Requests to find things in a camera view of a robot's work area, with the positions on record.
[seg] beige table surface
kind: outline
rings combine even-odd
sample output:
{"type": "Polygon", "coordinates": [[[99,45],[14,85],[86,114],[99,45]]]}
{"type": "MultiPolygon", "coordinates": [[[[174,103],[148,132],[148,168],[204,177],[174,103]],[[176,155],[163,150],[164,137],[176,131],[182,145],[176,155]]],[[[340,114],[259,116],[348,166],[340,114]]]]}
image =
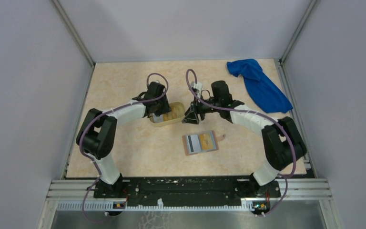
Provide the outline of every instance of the beige table surface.
{"type": "MultiPolygon", "coordinates": [[[[244,102],[251,109],[260,110],[249,97],[243,78],[228,73],[227,61],[232,60],[98,63],[82,118],[91,108],[104,110],[117,107],[146,91],[146,77],[152,72],[164,75],[169,81],[169,102],[182,102],[187,109],[193,100],[185,82],[188,68],[195,70],[198,81],[203,83],[203,89],[211,91],[212,82],[225,80],[233,99],[244,102]]],[[[258,62],[264,73],[281,88],[274,61],[262,59],[258,62]]],[[[158,76],[151,80],[163,83],[158,76]]],[[[208,93],[204,92],[203,96],[208,98],[208,93]]],[[[286,115],[270,114],[277,118],[286,115]]],[[[218,113],[206,114],[205,120],[199,125],[177,123],[153,127],[149,119],[142,118],[118,126],[111,154],[125,177],[245,175],[254,172],[266,160],[261,137],[243,126],[223,120],[218,113]],[[206,130],[214,130],[217,136],[226,135],[223,141],[218,142],[219,150],[186,156],[182,136],[206,130]]],[[[291,169],[292,165],[289,165],[283,173],[288,174],[291,169]]],[[[300,159],[296,174],[305,173],[304,163],[300,159]]],[[[75,144],[67,177],[95,176],[97,171],[94,166],[80,154],[75,144]]]]}

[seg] gray floor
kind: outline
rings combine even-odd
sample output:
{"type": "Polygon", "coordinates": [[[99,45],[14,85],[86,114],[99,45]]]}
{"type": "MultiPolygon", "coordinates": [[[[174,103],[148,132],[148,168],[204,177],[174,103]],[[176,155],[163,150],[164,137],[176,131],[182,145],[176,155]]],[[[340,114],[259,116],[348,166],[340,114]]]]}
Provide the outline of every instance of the gray floor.
{"type": "MultiPolygon", "coordinates": [[[[101,219],[102,212],[88,212],[101,219]]],[[[286,201],[266,218],[250,212],[123,212],[102,224],[88,222],[82,212],[57,211],[53,229],[240,229],[240,228],[325,228],[318,201],[286,201]]]]}

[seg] white wall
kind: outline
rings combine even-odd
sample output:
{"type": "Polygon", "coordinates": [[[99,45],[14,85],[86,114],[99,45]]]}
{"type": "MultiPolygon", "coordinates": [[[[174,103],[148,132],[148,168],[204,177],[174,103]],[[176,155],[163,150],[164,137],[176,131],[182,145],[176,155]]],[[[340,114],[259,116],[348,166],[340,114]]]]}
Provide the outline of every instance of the white wall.
{"type": "Polygon", "coordinates": [[[285,68],[345,228],[366,228],[366,1],[322,1],[285,68]]]}
{"type": "Polygon", "coordinates": [[[90,66],[48,0],[0,0],[0,228],[36,228],[90,66]]]}
{"type": "Polygon", "coordinates": [[[279,58],[309,0],[61,0],[96,62],[279,58]]]}

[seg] plastic container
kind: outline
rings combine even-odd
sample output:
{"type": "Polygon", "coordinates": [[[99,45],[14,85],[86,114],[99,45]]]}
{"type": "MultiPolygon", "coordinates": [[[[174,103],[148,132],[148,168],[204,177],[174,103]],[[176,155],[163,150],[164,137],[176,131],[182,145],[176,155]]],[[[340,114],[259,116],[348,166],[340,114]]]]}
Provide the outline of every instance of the plastic container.
{"type": "Polygon", "coordinates": [[[149,118],[152,126],[161,127],[164,125],[182,122],[184,119],[184,112],[186,111],[184,109],[184,105],[180,102],[174,102],[169,104],[169,106],[172,109],[171,112],[163,114],[159,117],[152,116],[149,118]]]}

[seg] blue towel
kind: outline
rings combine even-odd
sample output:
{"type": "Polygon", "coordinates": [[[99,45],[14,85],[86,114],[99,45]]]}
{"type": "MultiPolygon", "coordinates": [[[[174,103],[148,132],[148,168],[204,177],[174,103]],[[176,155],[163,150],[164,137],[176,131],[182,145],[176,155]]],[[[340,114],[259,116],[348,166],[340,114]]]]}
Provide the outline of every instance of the blue towel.
{"type": "Polygon", "coordinates": [[[245,87],[253,101],[264,112],[286,113],[293,106],[278,87],[263,73],[262,67],[254,59],[226,63],[230,74],[244,77],[245,87]]]}

